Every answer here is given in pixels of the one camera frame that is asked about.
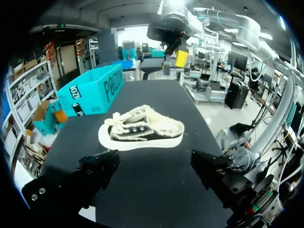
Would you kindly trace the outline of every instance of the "white shoe sole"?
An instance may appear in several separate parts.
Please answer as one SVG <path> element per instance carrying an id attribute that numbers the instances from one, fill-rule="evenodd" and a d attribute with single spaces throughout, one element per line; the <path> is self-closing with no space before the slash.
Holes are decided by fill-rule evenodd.
<path id="1" fill-rule="evenodd" d="M 149 141 L 137 142 L 120 142 L 111 140 L 109 132 L 109 125 L 103 124 L 98 131 L 98 140 L 105 147 L 110 150 L 129 151 L 138 148 L 173 148 L 178 146 L 184 135 L 184 132 L 177 138 L 172 139 L 157 139 Z"/>

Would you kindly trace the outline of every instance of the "sneaker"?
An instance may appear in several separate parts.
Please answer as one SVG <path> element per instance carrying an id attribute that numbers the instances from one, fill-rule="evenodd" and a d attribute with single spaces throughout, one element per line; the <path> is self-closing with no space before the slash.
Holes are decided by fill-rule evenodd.
<path id="1" fill-rule="evenodd" d="M 137 148 L 171 148 L 180 144 L 184 124 L 143 105 L 120 115 L 114 113 L 99 128 L 99 142 L 110 150 L 128 151 Z"/>

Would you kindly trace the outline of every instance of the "shoelace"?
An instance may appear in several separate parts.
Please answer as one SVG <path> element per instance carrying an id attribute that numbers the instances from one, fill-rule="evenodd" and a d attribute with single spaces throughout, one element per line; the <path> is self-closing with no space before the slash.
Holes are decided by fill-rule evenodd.
<path id="1" fill-rule="evenodd" d="M 120 115 L 120 113 L 113 113 L 113 118 L 105 119 L 104 123 L 109 126 L 115 126 L 117 130 L 122 133 L 129 133 L 129 129 L 124 129 L 124 121 L 130 117 L 130 115 Z"/>

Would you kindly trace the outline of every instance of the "green light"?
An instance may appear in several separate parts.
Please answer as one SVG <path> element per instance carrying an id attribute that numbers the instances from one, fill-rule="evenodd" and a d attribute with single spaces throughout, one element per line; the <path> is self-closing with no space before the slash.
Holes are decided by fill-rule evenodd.
<path id="1" fill-rule="evenodd" d="M 253 210 L 254 212 L 256 212 L 257 210 L 259 210 L 259 207 L 258 207 L 257 205 L 253 205 L 252 210 Z"/>

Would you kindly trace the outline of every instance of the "black cabinet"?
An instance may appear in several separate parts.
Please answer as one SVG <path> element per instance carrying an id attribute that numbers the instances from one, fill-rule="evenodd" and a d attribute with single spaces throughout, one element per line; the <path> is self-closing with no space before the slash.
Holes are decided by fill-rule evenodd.
<path id="1" fill-rule="evenodd" d="M 247 95 L 247 85 L 243 84 L 242 82 L 231 82 L 225 98 L 225 104 L 231 109 L 242 108 Z"/>

